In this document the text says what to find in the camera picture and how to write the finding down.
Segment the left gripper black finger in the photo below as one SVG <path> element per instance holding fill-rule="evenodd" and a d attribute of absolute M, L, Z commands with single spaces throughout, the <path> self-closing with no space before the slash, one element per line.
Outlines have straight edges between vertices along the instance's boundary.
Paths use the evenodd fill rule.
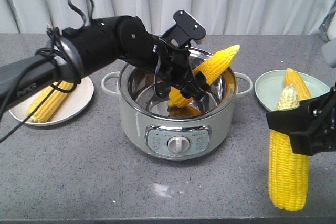
<path fill-rule="evenodd" d="M 207 77 L 201 71 L 194 74 L 194 79 L 201 90 L 207 91 L 210 88 L 210 85 L 207 83 Z"/>
<path fill-rule="evenodd" d="M 206 94 L 206 92 L 193 83 L 187 83 L 181 87 L 180 93 L 184 98 L 193 98 L 194 100 L 200 100 Z"/>

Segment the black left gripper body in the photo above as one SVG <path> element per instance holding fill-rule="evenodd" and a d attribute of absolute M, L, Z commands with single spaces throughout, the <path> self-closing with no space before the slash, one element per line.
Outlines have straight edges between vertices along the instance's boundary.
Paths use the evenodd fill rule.
<path fill-rule="evenodd" d="M 174 46 L 159 36 L 153 36 L 153 50 L 157 55 L 157 63 L 154 71 L 154 91 L 159 98 L 166 98 L 171 87 L 181 89 L 187 83 L 196 85 L 192 73 L 189 55 L 190 52 L 184 48 Z"/>

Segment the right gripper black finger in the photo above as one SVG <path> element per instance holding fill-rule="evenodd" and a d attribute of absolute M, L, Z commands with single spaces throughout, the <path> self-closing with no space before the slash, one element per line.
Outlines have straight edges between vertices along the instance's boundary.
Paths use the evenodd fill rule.
<path fill-rule="evenodd" d="M 295 154 L 313 156 L 319 152 L 319 148 L 315 146 L 317 141 L 315 135 L 290 133 L 289 138 L 292 152 Z"/>
<path fill-rule="evenodd" d="M 281 109 L 267 113 L 268 127 L 281 133 L 303 132 L 318 122 L 326 97 L 316 97 L 299 102 L 294 109 Z"/>

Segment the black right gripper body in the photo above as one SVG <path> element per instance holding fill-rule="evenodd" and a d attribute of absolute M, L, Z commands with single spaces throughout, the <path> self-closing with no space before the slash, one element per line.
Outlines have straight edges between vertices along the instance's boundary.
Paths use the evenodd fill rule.
<path fill-rule="evenodd" d="M 311 123 L 308 127 L 310 154 L 335 152 L 335 86 L 309 105 Z"/>

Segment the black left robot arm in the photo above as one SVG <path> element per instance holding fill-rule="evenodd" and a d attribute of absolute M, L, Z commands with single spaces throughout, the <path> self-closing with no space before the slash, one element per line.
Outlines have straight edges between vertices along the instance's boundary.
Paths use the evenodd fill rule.
<path fill-rule="evenodd" d="M 10 109 L 46 86 L 81 80 L 117 59 L 155 75 L 159 91 L 168 87 L 185 98 L 200 99 L 208 90 L 204 74 L 194 74 L 187 45 L 205 37 L 204 27 L 185 11 L 162 36 L 147 32 L 138 17 L 94 19 L 81 29 L 50 33 L 50 43 L 34 56 L 1 67 L 1 105 Z"/>

